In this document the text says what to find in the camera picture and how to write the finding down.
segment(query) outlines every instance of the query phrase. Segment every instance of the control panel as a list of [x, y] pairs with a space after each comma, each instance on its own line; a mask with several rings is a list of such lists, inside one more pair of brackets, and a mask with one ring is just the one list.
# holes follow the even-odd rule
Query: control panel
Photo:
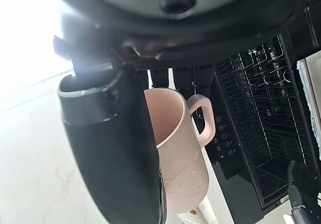
[[[213, 164], [220, 163], [226, 179], [245, 170], [242, 153], [239, 147], [232, 123], [226, 113], [226, 108], [220, 98], [215, 81], [211, 85], [211, 102], [215, 118], [216, 134], [213, 140], [205, 147]], [[196, 126], [201, 132], [204, 129], [204, 120], [193, 115]]]

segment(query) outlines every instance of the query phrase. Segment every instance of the mug rim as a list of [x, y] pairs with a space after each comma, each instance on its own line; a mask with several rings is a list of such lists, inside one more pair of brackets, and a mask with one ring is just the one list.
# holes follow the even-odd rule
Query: mug rim
[[186, 114], [187, 106], [186, 106], [186, 100], [184, 99], [184, 97], [178, 91], [171, 89], [171, 88], [166, 88], [166, 87], [149, 88], [149, 89], [144, 90], [144, 93], [148, 92], [148, 91], [156, 91], [156, 90], [165, 90], [165, 91], [173, 92], [178, 97], [180, 97], [181, 103], [183, 105], [183, 113], [182, 113], [179, 123], [177, 124], [175, 129], [171, 132], [171, 134], [166, 137], [166, 139], [164, 139], [162, 142], [160, 142], [158, 145], [156, 145], [157, 148], [160, 148], [161, 146], [165, 145], [165, 143], [178, 131], [179, 127], [182, 125], [182, 122], [184, 120], [184, 116]]

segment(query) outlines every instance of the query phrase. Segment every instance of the metal rack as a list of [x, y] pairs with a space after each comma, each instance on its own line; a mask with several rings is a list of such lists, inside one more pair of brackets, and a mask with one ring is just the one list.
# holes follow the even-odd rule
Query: metal rack
[[229, 57], [217, 70], [265, 208], [285, 195], [291, 160], [317, 168], [292, 70], [279, 37]]

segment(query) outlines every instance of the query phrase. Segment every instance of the mug handle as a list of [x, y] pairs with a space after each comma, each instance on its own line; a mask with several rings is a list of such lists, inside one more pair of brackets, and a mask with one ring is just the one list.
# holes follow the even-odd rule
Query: mug handle
[[205, 147], [214, 138], [216, 132], [211, 101], [203, 95], [195, 94], [186, 103], [190, 114], [195, 112], [199, 107], [202, 107], [205, 127], [203, 132], [198, 136], [198, 141], [201, 148]]

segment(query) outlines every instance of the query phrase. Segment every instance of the pink mug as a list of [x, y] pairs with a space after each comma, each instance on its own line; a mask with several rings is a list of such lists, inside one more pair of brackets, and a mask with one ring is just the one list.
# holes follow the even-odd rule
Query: pink mug
[[[167, 210], [190, 211], [201, 203], [209, 187], [201, 148], [215, 135], [211, 101], [199, 94], [186, 101], [169, 88], [153, 88], [144, 93], [159, 153]], [[191, 114], [199, 107], [205, 128], [197, 137]]]

